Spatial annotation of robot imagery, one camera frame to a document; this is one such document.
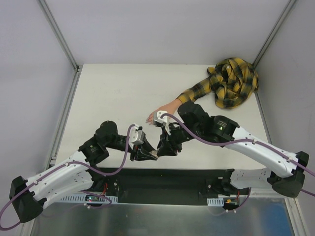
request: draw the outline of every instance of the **mannequin hand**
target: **mannequin hand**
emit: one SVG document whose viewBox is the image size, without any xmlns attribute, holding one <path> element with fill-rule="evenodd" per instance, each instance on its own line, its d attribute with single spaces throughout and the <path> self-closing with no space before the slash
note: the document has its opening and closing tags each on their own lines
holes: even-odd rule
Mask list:
<svg viewBox="0 0 315 236">
<path fill-rule="evenodd" d="M 179 108 L 179 106 L 182 104 L 182 102 L 179 99 L 175 99 L 174 101 L 159 107 L 158 109 L 156 109 L 154 112 L 156 111 L 167 111 L 167 113 L 169 114 L 174 114 L 176 112 L 176 110 Z M 150 123 L 152 124 L 153 121 L 153 113 L 152 112 L 149 117 L 146 120 L 146 123 Z"/>
</svg>

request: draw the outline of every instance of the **white bracket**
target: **white bracket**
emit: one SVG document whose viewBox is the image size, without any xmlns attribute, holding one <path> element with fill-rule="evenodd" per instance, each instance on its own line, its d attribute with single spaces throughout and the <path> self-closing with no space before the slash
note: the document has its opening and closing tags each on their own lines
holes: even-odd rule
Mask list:
<svg viewBox="0 0 315 236">
<path fill-rule="evenodd" d="M 30 192 L 34 192 L 34 198 L 37 201 L 46 198 L 47 201 L 43 206 L 46 208 L 68 194 L 78 192 L 82 189 L 89 189 L 92 186 L 92 176 L 85 171 L 87 170 L 87 167 L 80 164 L 71 164 L 73 161 L 80 161 L 90 165 L 89 162 L 85 161 L 85 159 L 86 157 L 82 152 L 76 151 L 68 159 L 58 165 L 28 178 L 26 185 L 29 186 L 31 183 L 37 183 L 30 188 Z M 62 165 L 65 166 L 52 173 L 42 181 L 37 181 L 40 177 Z"/>
<path fill-rule="evenodd" d="M 231 175 L 231 184 L 238 188 L 263 188 L 271 189 L 272 185 L 268 183 L 271 170 L 268 168 L 256 170 L 235 170 Z"/>
<path fill-rule="evenodd" d="M 169 117 L 168 116 L 164 116 L 163 118 L 161 118 L 161 116 L 163 114 L 166 114 L 166 111 L 156 111 L 153 113 L 153 125 L 161 127 L 162 124 L 165 127 L 166 132 L 168 133 L 168 135 L 171 135 L 171 131 L 169 129 Z"/>
<path fill-rule="evenodd" d="M 88 194 L 85 193 L 74 193 L 71 195 L 67 195 L 65 197 L 63 197 L 62 199 L 60 199 L 59 201 L 57 201 L 58 203 L 87 203 L 87 204 L 108 204 L 109 201 L 106 200 L 105 198 L 98 198 L 98 201 L 92 201 L 89 202 L 86 200 L 86 196 Z M 109 198 L 112 201 L 112 204 L 118 204 L 118 197 L 116 196 L 107 196 L 107 198 Z"/>
<path fill-rule="evenodd" d="M 138 130 L 139 125 L 134 124 L 135 126 L 131 128 L 130 134 L 129 134 L 129 146 L 131 149 L 133 149 L 134 145 L 140 145 L 143 144 L 143 139 L 144 139 L 144 132 L 143 130 Z"/>
<path fill-rule="evenodd" d="M 224 206 L 224 199 L 219 198 L 207 198 L 207 204 L 209 207 L 222 207 Z"/>
</svg>

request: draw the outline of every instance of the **sleeve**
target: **sleeve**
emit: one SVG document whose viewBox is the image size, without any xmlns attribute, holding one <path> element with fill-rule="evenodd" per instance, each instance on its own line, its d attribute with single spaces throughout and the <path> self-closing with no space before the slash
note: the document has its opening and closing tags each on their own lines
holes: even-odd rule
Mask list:
<svg viewBox="0 0 315 236">
<path fill-rule="evenodd" d="M 182 103 L 192 101 L 195 102 L 198 98 L 203 97 L 204 95 L 211 92 L 210 87 L 210 77 L 200 81 L 195 84 L 193 87 L 182 92 L 177 99 L 179 99 Z"/>
</svg>

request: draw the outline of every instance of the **yellow plaid shirt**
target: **yellow plaid shirt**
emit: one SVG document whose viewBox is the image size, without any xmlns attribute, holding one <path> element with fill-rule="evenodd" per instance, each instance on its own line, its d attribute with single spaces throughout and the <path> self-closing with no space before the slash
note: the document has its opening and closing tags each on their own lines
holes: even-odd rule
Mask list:
<svg viewBox="0 0 315 236">
<path fill-rule="evenodd" d="M 232 109 L 258 90 L 258 75 L 252 64 L 240 58 L 228 58 L 219 62 L 215 68 L 208 67 L 209 77 L 185 90 L 177 98 L 185 103 L 194 102 L 204 95 L 214 92 L 216 105 Z"/>
</svg>

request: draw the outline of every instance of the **white table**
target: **white table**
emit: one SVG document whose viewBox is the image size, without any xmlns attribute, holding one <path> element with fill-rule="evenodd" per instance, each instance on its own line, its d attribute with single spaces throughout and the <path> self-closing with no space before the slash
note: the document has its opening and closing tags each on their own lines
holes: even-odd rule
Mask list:
<svg viewBox="0 0 315 236">
<path fill-rule="evenodd" d="M 148 141 L 156 148 L 161 129 L 145 123 L 147 116 L 208 76 L 207 65 L 85 64 L 75 92 L 56 163 L 69 157 L 91 138 L 106 120 L 114 121 L 125 135 L 132 123 L 143 126 Z M 239 108 L 215 106 L 214 94 L 197 101 L 210 116 L 223 115 L 267 140 L 255 95 Z M 118 167 L 123 152 L 108 149 L 110 156 L 99 167 Z M 178 156 L 157 161 L 131 162 L 127 168 L 159 169 L 258 169 L 263 166 L 232 150 L 211 147 L 197 140 L 183 144 Z"/>
</svg>

